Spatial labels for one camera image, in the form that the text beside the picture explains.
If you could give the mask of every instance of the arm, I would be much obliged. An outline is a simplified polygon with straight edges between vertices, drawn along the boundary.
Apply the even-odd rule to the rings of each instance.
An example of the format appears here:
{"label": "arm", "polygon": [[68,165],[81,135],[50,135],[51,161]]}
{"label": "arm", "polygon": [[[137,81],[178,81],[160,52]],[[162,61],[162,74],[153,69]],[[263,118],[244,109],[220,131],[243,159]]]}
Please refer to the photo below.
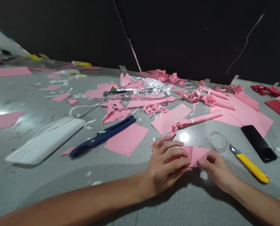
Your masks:
{"label": "arm", "polygon": [[210,152],[207,160],[199,160],[199,164],[222,191],[230,194],[262,223],[280,225],[280,200],[237,178],[218,152]]}
{"label": "arm", "polygon": [[179,141],[156,141],[145,172],[134,176],[63,193],[0,217],[0,225],[89,225],[125,207],[143,202],[169,187],[192,170],[183,166],[190,159],[167,160],[187,156]]}

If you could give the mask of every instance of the crumpled aluminum foil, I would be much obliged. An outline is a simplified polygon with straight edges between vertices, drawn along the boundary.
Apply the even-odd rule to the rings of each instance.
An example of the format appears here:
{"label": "crumpled aluminum foil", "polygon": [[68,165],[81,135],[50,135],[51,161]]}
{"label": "crumpled aluminum foil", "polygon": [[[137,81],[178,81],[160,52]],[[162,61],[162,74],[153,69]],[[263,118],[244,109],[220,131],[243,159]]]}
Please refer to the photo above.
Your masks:
{"label": "crumpled aluminum foil", "polygon": [[143,78],[131,76],[131,83],[142,83],[142,90],[140,89],[118,89],[118,91],[129,91],[125,93],[125,97],[129,96],[132,98],[164,98],[169,97],[172,85],[164,84],[153,78]]}

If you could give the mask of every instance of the left hand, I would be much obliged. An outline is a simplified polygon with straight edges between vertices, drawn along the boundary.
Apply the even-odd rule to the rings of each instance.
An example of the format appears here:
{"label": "left hand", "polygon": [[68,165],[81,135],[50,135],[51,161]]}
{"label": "left hand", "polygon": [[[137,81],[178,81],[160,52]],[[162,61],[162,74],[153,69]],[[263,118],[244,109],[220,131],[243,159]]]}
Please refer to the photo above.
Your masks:
{"label": "left hand", "polygon": [[140,180],[139,189],[146,199],[162,193],[170,188],[185,172],[192,171],[192,168],[188,167],[191,162],[187,158],[188,153],[181,148],[172,148],[182,147],[184,143],[179,141],[168,142],[168,140],[169,138],[165,137],[155,142],[148,168]]}

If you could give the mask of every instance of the yellow object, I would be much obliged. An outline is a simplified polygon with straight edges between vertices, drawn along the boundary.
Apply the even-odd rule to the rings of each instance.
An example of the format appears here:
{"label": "yellow object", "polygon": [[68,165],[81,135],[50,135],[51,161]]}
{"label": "yellow object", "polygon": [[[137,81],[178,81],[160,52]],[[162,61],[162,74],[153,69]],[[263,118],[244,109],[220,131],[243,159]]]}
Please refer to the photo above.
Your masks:
{"label": "yellow object", "polygon": [[29,55],[29,57],[33,60],[37,60],[37,61],[41,60],[37,55]]}
{"label": "yellow object", "polygon": [[92,64],[87,63],[87,62],[81,62],[81,61],[72,61],[72,64],[78,65],[78,66],[83,66],[83,67],[91,67]]}
{"label": "yellow object", "polygon": [[50,60],[50,58],[47,57],[47,55],[45,55],[45,54],[39,53],[39,56],[42,57],[43,59]]}
{"label": "yellow object", "polygon": [[270,177],[261,172],[261,170],[255,166],[250,161],[250,159],[247,158],[247,156],[244,154],[238,154],[236,156],[243,162],[243,164],[245,164],[245,166],[251,171],[251,173],[253,173],[254,176],[256,176],[258,180],[266,184],[270,182]]}

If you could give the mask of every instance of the yellow utility knife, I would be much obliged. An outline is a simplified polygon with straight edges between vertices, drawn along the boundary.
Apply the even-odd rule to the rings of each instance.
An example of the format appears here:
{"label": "yellow utility knife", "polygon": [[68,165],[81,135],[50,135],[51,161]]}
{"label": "yellow utility knife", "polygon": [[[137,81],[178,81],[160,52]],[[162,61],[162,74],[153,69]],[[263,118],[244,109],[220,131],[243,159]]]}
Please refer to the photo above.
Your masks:
{"label": "yellow utility knife", "polygon": [[256,176],[258,180],[261,182],[267,184],[270,182],[270,177],[268,175],[265,175],[257,166],[255,166],[250,159],[248,159],[243,153],[241,153],[239,150],[237,150],[235,147],[233,147],[231,144],[229,144],[230,151],[235,154],[243,164],[251,171],[251,173]]}

